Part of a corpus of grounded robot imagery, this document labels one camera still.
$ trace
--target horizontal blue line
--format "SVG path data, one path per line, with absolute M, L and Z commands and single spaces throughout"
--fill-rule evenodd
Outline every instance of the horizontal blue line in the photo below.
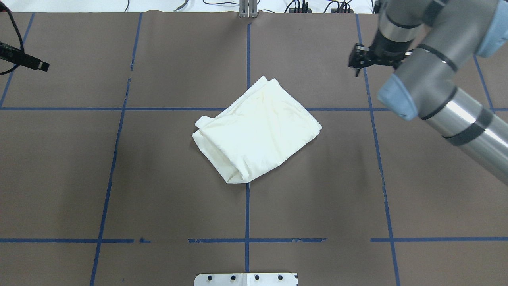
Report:
M 370 242 L 429 242 L 429 241 L 508 241 L 506 236 L 494 237 L 398 237 L 371 238 Z
M 389 111 L 387 108 L 356 107 L 311 107 L 308 111 Z M 2 107 L 0 110 L 14 111 L 223 111 L 223 107 Z
M 319 243 L 327 238 L 249 238 L 249 243 Z M 245 243 L 245 238 L 198 238 L 189 239 L 189 243 Z
M 97 238 L 0 238 L 0 243 L 97 243 Z M 103 239 L 102 243 L 134 243 L 134 239 Z

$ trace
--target folded towel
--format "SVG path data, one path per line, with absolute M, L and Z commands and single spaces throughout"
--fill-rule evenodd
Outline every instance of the folded towel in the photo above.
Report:
M 232 184 L 278 167 L 322 128 L 277 80 L 264 76 L 217 117 L 199 118 L 196 127 L 199 149 Z

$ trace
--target robotic arm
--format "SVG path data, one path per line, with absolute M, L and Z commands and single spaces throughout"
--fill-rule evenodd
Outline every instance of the robotic arm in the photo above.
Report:
M 423 24 L 431 31 L 406 52 Z M 393 66 L 379 101 L 407 121 L 420 117 L 508 185 L 508 124 L 452 82 L 474 54 L 491 56 L 507 39 L 504 0 L 385 0 L 372 45 L 356 44 L 349 66 L 357 75 Z

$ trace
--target white bracket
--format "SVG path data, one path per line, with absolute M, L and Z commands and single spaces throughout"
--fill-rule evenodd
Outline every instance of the white bracket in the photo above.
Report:
M 257 18 L 258 0 L 240 0 L 240 18 Z
M 298 286 L 296 273 L 199 274 L 194 286 Z

